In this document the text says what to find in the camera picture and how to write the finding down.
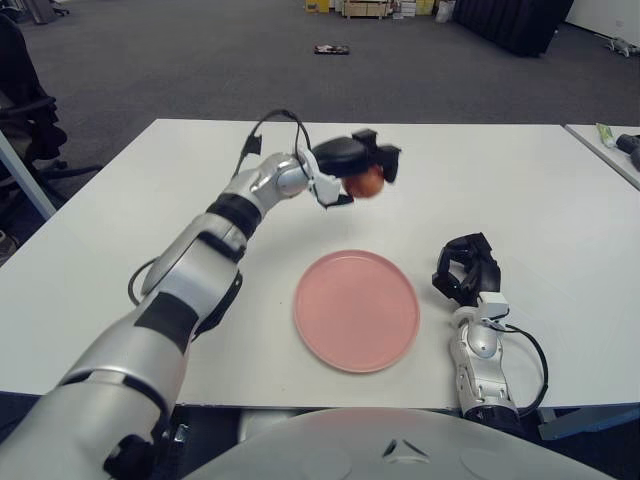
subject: black cable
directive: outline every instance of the black cable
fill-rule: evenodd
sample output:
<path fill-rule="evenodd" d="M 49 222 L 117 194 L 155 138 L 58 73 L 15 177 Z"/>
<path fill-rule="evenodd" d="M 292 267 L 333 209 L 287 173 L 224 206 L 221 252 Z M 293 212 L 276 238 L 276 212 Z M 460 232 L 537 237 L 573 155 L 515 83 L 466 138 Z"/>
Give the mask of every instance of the black cable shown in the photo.
<path fill-rule="evenodd" d="M 549 389 L 549 366 L 547 365 L 547 357 L 542 351 L 542 347 L 540 346 L 540 344 L 534 338 L 533 335 L 513 325 L 505 325 L 505 326 L 507 328 L 510 328 L 511 330 L 503 330 L 501 328 L 496 328 L 492 325 L 489 325 L 489 328 L 502 333 L 521 333 L 522 335 L 527 337 L 527 339 L 533 344 L 533 346 L 536 349 L 536 352 L 538 352 L 538 356 L 540 357 L 540 363 L 542 363 L 542 376 L 543 376 L 542 387 L 540 388 L 540 391 L 538 392 L 538 395 L 536 396 L 535 400 L 530 405 L 524 408 L 518 409 L 518 414 L 520 415 L 520 418 L 522 418 L 522 417 L 526 417 L 530 413 L 535 412 L 540 406 L 540 404 L 542 403 L 542 400 L 544 399 L 544 396 L 547 393 L 547 390 Z"/>
<path fill-rule="evenodd" d="M 131 300 L 131 302 L 136 306 L 140 305 L 140 300 L 138 300 L 136 298 L 135 293 L 133 293 L 133 284 L 135 283 L 136 278 L 138 278 L 138 275 L 140 275 L 142 270 L 147 268 L 149 265 L 151 265 L 157 259 L 158 259 L 158 257 L 152 258 L 148 262 L 145 262 L 141 267 L 139 267 L 135 272 L 133 272 L 133 275 L 131 275 L 131 278 L 129 279 L 129 285 L 127 285 L 127 293 L 129 294 L 129 299 Z"/>
<path fill-rule="evenodd" d="M 258 130 L 258 128 L 260 128 L 260 125 L 262 125 L 264 122 L 266 122 L 270 118 L 277 117 L 277 116 L 282 116 L 296 122 L 298 124 L 298 133 L 300 130 L 302 130 L 302 133 L 304 133 L 304 138 L 307 142 L 307 148 L 311 149 L 311 141 L 309 140 L 309 133 L 307 132 L 307 129 L 305 128 L 302 121 L 298 118 L 298 116 L 295 113 L 290 112 L 289 110 L 284 110 L 284 109 L 272 110 L 269 113 L 267 113 L 264 117 L 262 117 L 260 120 L 258 120 L 258 123 L 256 123 L 256 125 L 253 127 L 253 129 L 249 133 L 249 136 L 247 137 L 247 141 L 255 136 L 255 133 Z M 246 146 L 247 146 L 247 142 L 245 142 L 245 146 L 243 147 L 242 152 L 240 152 L 240 159 L 238 160 L 238 164 L 236 165 L 236 169 L 234 170 L 231 178 L 238 175 L 238 173 L 240 172 L 240 167 L 242 166 L 242 162 L 244 161 L 246 156 L 249 154 L 249 152 L 246 151 Z M 296 141 L 296 148 L 294 149 L 294 151 L 296 152 L 296 158 L 298 158 L 297 146 L 298 144 Z"/>

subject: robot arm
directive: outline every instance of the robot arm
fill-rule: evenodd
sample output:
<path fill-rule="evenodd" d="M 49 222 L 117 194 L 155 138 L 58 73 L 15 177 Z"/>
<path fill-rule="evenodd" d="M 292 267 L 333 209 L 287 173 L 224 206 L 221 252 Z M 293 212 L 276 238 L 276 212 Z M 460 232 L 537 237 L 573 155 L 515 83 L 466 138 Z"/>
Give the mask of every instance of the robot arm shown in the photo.
<path fill-rule="evenodd" d="M 340 194 L 339 179 L 372 165 L 387 181 L 395 179 L 399 150 L 378 147 L 370 130 L 314 152 L 274 154 L 234 175 L 154 261 L 136 308 L 94 341 L 0 446 L 1 478 L 150 474 L 189 345 L 220 323 L 236 297 L 242 284 L 237 263 L 266 213 L 306 189 L 325 207 L 352 201 Z"/>
<path fill-rule="evenodd" d="M 464 267 L 461 282 L 449 272 L 451 261 Z M 482 233 L 448 242 L 440 253 L 433 286 L 460 304 L 452 319 L 456 329 L 449 349 L 456 365 L 456 391 L 467 420 L 522 434 L 520 417 L 534 411 L 547 390 L 547 363 L 538 342 L 513 327 L 504 329 L 500 320 L 509 315 L 509 303 L 500 293 L 501 273 L 491 256 L 491 246 Z M 502 371 L 502 335 L 522 333 L 535 346 L 543 366 L 544 383 L 536 400 L 518 410 Z"/>

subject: office chair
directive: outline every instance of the office chair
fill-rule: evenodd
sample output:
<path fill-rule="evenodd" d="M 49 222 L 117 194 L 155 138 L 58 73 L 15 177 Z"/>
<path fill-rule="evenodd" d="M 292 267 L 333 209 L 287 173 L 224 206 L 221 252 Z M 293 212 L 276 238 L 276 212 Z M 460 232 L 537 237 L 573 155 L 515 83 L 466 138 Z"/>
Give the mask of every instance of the office chair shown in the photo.
<path fill-rule="evenodd" d="M 59 147 L 67 141 L 64 131 L 55 126 L 56 99 L 46 94 L 36 74 L 27 46 L 18 26 L 0 14 L 0 131 L 7 137 L 24 165 L 54 203 L 64 203 L 67 198 L 58 192 L 49 180 L 69 178 L 97 172 L 102 167 L 67 169 L 67 163 L 57 160 Z M 35 160 L 53 160 L 44 169 L 36 169 Z M 8 181 L 10 173 L 0 164 L 0 182 Z M 15 210 L 24 194 L 15 182 L 0 185 L 0 197 L 10 192 L 18 194 L 0 214 L 6 219 Z"/>

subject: desk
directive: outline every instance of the desk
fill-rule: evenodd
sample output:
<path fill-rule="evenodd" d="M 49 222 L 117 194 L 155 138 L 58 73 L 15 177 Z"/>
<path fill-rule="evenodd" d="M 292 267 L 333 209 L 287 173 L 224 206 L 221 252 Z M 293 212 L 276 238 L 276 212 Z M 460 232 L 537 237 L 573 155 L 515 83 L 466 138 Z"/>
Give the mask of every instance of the desk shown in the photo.
<path fill-rule="evenodd" d="M 617 148 L 608 148 L 603 145 L 595 125 L 567 125 L 567 130 L 585 144 L 589 150 L 607 162 L 631 185 L 640 190 L 640 172 L 631 163 L 629 155 Z M 616 140 L 623 133 L 640 135 L 640 127 L 611 127 L 611 131 Z"/>
<path fill-rule="evenodd" d="M 0 269 L 0 390 L 48 391 L 129 311 L 129 276 L 215 199 L 252 126 L 155 121 Z M 314 143 L 360 127 L 308 125 Z M 271 211 L 240 263 L 238 298 L 192 348 L 179 401 L 457 407 L 447 348 L 455 306 L 431 286 L 431 274 L 448 240 L 477 231 L 502 267 L 510 322 L 547 354 L 544 405 L 640 401 L 640 193 L 559 126 L 372 128 L 381 143 L 403 149 L 396 184 L 348 207 L 325 211 L 303 194 Z M 293 125 L 268 123 L 262 132 L 265 154 L 291 149 Z M 320 362 L 292 321 L 293 292 L 307 266 L 348 248 L 394 262 L 420 302 L 412 349 L 374 374 Z M 522 406 L 535 396 L 541 371 L 527 341 L 507 337 L 504 369 Z"/>

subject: floor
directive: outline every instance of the floor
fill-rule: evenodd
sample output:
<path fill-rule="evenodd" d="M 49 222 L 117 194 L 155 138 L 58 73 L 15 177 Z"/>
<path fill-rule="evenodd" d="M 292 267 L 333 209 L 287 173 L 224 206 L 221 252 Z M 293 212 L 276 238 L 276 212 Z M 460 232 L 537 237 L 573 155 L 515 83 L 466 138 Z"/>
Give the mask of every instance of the floor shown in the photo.
<path fill-rule="evenodd" d="M 433 17 L 349 21 L 302 4 L 71 0 L 68 17 L 22 24 L 58 99 L 65 159 L 106 164 L 158 117 L 250 120 L 277 107 L 316 122 L 640 124 L 640 59 L 576 27 L 519 58 Z M 352 54 L 312 54 L 325 43 Z M 59 185 L 71 195 L 87 179 Z M 25 240 L 39 223 L 25 207 L 4 228 Z"/>

